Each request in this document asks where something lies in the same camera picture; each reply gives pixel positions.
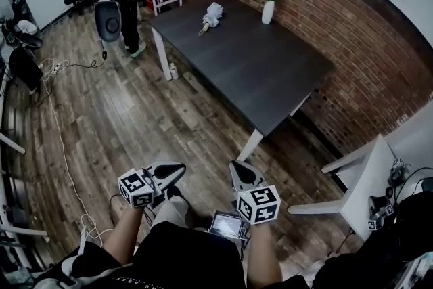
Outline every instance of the white sneaker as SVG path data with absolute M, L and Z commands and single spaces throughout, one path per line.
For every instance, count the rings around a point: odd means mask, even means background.
M 131 57 L 131 58 L 136 58 L 136 57 L 138 57 L 138 55 L 139 55 L 141 52 L 143 52 L 143 51 L 145 50 L 146 46 L 147 46 L 147 45 L 146 45 L 145 43 L 142 43 L 142 44 L 138 47 L 137 52 L 135 52 L 135 53 L 131 53 L 131 54 L 130 54 L 130 57 Z

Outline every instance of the water bottle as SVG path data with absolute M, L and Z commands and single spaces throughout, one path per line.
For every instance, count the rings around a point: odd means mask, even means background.
M 170 73 L 171 73 L 171 76 L 172 76 L 175 80 L 177 80 L 177 79 L 179 78 L 179 74 L 177 73 L 177 68 L 176 68 L 176 66 L 175 66 L 175 63 L 171 63 L 171 64 L 170 64 Z

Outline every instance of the white vase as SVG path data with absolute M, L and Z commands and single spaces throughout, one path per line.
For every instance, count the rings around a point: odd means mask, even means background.
M 268 0 L 265 3 L 265 6 L 263 7 L 263 13 L 262 13 L 262 22 L 264 24 L 271 23 L 274 7 L 275 7 L 274 0 Z

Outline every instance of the dark wooden table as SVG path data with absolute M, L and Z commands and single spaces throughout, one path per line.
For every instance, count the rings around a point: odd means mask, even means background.
M 213 3 L 223 7 L 216 28 L 201 37 Z M 254 126 L 238 160 L 293 115 L 332 69 L 332 63 L 288 29 L 263 24 L 261 13 L 238 0 L 197 0 L 151 21 L 162 69 L 171 79 L 164 37 Z

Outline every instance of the wooden floor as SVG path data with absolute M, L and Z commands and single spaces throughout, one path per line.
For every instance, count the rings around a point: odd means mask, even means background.
M 108 206 L 110 196 L 118 193 L 116 178 L 157 159 L 187 165 L 178 184 L 199 214 L 232 210 L 228 163 L 252 132 L 170 47 L 168 58 L 178 62 L 182 77 L 165 81 L 146 23 L 139 27 L 147 49 L 136 60 L 127 56 L 121 42 L 111 44 L 101 68 L 70 67 L 53 82 L 51 96 L 70 174 L 99 231 L 112 227 Z M 44 32 L 38 63 L 45 58 L 70 64 L 101 62 L 90 10 L 84 16 L 66 17 Z M 38 104 L 37 98 L 16 82 L 18 86 L 9 88 L 3 129 L 8 129 L 7 135 L 27 153 L 7 149 L 8 166 L 14 177 L 25 182 L 30 223 L 48 232 L 50 242 L 45 246 L 58 261 L 78 245 L 84 211 L 66 171 L 49 100 Z M 51 79 L 47 86 L 50 90 Z M 39 100 L 46 95 L 43 90 Z M 339 217 L 301 217 L 286 212 L 292 204 L 341 196 L 335 183 L 320 172 L 328 161 L 290 121 L 265 139 L 250 158 L 269 183 L 277 186 L 283 200 L 273 232 L 285 277 L 337 249 L 350 231 Z M 115 221 L 125 204 L 121 198 L 113 198 Z M 143 219 L 139 241 L 148 229 Z M 354 251 L 360 244 L 357 236 L 351 236 L 341 252 Z

